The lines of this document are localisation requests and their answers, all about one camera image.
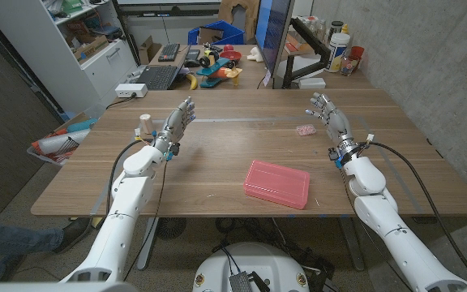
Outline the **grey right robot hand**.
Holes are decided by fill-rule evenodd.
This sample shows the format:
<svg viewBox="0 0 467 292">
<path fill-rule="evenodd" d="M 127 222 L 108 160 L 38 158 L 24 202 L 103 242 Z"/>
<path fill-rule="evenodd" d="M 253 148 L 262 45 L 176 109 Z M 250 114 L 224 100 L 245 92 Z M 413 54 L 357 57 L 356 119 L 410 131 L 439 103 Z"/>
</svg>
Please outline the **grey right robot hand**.
<svg viewBox="0 0 467 292">
<path fill-rule="evenodd" d="M 306 113 L 318 118 L 327 128 L 329 138 L 337 146 L 339 153 L 344 156 L 353 151 L 357 143 L 353 140 L 349 120 L 324 93 L 314 92 L 311 104 L 316 110 L 307 109 Z"/>
</svg>

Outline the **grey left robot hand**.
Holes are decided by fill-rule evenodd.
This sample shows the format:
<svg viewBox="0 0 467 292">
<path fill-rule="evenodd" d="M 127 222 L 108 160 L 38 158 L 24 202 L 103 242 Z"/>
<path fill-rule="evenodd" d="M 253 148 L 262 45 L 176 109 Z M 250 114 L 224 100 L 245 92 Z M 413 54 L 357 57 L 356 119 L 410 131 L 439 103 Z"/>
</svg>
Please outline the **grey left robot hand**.
<svg viewBox="0 0 467 292">
<path fill-rule="evenodd" d="M 158 133 L 154 148 L 161 152 L 168 152 L 184 136 L 186 126 L 195 119 L 195 103 L 188 97 L 176 107 L 164 121 Z"/>
</svg>

